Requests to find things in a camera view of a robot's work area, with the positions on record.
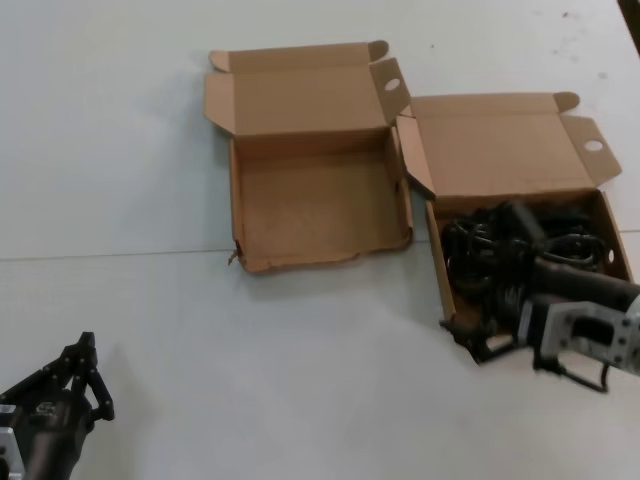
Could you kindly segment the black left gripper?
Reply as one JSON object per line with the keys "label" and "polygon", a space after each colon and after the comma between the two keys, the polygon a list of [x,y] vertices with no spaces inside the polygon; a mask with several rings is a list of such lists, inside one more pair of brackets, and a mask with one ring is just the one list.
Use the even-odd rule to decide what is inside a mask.
{"label": "black left gripper", "polygon": [[[87,390],[95,397],[95,407]],[[19,405],[12,426],[25,479],[69,479],[95,423],[115,418],[112,397],[96,365],[95,334],[83,332],[59,357],[2,393],[1,403]]]}

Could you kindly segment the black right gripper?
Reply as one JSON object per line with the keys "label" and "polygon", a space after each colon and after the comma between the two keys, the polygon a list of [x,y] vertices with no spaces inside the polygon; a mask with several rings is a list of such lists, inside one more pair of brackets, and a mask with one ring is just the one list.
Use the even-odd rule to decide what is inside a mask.
{"label": "black right gripper", "polygon": [[[502,218],[512,233],[520,235],[531,245],[544,244],[546,235],[543,228],[522,202],[506,202],[502,208]],[[526,300],[591,302],[608,308],[630,308],[639,297],[637,284],[553,263],[541,257],[515,261],[514,277],[524,286]],[[511,334],[507,335],[505,344],[495,348],[489,346],[489,341],[500,334],[495,321],[469,326],[453,320],[442,320],[439,325],[471,355],[476,364],[494,361],[519,349]]]}

